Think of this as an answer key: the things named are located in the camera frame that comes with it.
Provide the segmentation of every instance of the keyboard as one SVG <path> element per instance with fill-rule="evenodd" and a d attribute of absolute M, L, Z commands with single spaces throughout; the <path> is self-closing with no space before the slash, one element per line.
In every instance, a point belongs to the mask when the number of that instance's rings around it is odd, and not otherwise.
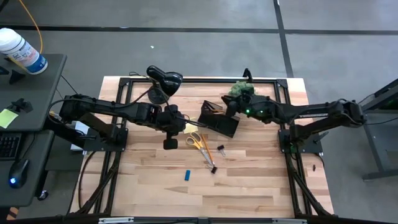
<path fill-rule="evenodd" d="M 0 133 L 0 161 L 13 161 L 18 156 L 22 133 Z"/>

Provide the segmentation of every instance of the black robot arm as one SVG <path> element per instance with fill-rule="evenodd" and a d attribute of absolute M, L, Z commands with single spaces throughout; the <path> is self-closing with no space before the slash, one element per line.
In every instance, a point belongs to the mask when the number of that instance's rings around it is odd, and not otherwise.
<path fill-rule="evenodd" d="M 222 96 L 221 99 L 227 104 L 227 116 L 235 113 L 244 113 L 262 121 L 265 124 L 274 122 L 276 124 L 289 124 L 290 140 L 294 143 L 301 143 L 311 135 L 326 131 L 338 126 L 359 127 L 366 119 L 361 107 L 354 101 L 337 100 L 331 103 L 316 105 L 293 106 L 285 103 L 278 103 L 269 96 L 250 94 L 249 91 L 242 91 L 237 97 Z M 297 118 L 319 118 L 307 125 L 292 124 Z"/>
<path fill-rule="evenodd" d="M 99 142 L 118 145 L 118 143 L 126 141 L 126 129 L 121 129 L 114 124 L 106 124 L 92 113 L 126 118 L 134 124 L 164 131 L 167 133 L 164 149 L 177 148 L 177 140 L 171 137 L 185 129 L 185 121 L 179 119 L 183 118 L 183 115 L 178 111 L 177 105 L 166 106 L 162 111 L 162 107 L 152 103 L 134 102 L 124 105 L 84 95 L 66 96 L 60 110 L 60 117 L 65 123 L 81 121 L 86 124 L 95 132 L 94 136 L 98 138 Z"/>

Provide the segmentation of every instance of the yellow sticky note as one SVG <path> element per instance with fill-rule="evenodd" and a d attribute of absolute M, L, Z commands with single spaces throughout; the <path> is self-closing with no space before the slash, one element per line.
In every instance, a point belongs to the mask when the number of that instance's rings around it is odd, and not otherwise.
<path fill-rule="evenodd" d="M 192 125 L 192 124 L 186 124 L 185 129 L 184 129 L 184 134 L 189 134 L 192 132 L 198 131 L 198 126 Z"/>
<path fill-rule="evenodd" d="M 11 124 L 11 122 L 18 117 L 18 114 L 7 110 L 3 109 L 3 111 L 0 113 L 0 127 L 2 128 L 8 128 L 8 126 Z"/>

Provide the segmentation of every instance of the wooden tabletop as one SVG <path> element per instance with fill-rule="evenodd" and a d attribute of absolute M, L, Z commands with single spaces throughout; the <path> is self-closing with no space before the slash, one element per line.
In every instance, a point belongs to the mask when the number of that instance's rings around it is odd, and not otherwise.
<path fill-rule="evenodd" d="M 104 77 L 101 100 L 116 99 L 119 78 Z M 288 78 L 287 81 L 292 104 L 308 104 L 303 79 Z M 275 99 L 271 84 L 254 86 L 256 94 Z M 132 100 L 149 87 L 149 83 L 134 83 Z M 178 105 L 183 114 L 198 118 L 203 100 L 225 107 L 220 96 L 230 88 L 230 83 L 183 83 L 169 103 Z M 144 96 L 141 101 L 149 100 Z M 216 174 L 206 168 L 205 159 L 197 149 L 185 144 L 187 134 L 176 137 L 178 149 L 166 151 L 163 149 L 165 133 L 127 123 L 129 137 L 127 149 L 122 153 L 112 216 L 293 217 L 286 163 L 277 140 L 279 125 L 265 125 L 243 114 L 238 116 L 241 120 L 233 139 L 209 129 L 199 130 L 207 139 L 218 167 Z M 98 114 L 98 117 L 111 122 L 110 116 Z M 301 119 L 298 123 L 311 121 Z M 226 157 L 216 149 L 222 144 Z M 97 152 L 89 161 L 82 182 L 83 203 L 98 185 L 103 157 L 104 152 Z M 302 154 L 302 159 L 309 189 L 324 208 L 333 213 L 321 160 L 312 154 Z M 189 181 L 184 181 L 186 170 L 191 170 Z M 304 211 L 301 190 L 297 193 Z M 77 188 L 71 212 L 76 210 Z"/>

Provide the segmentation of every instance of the computer mouse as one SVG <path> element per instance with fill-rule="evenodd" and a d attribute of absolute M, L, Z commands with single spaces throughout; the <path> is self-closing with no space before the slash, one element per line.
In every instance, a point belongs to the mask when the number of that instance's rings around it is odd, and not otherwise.
<path fill-rule="evenodd" d="M 27 179 L 27 168 L 29 166 L 29 160 L 21 159 L 15 161 L 10 168 L 8 174 L 8 184 L 14 189 L 21 188 Z"/>

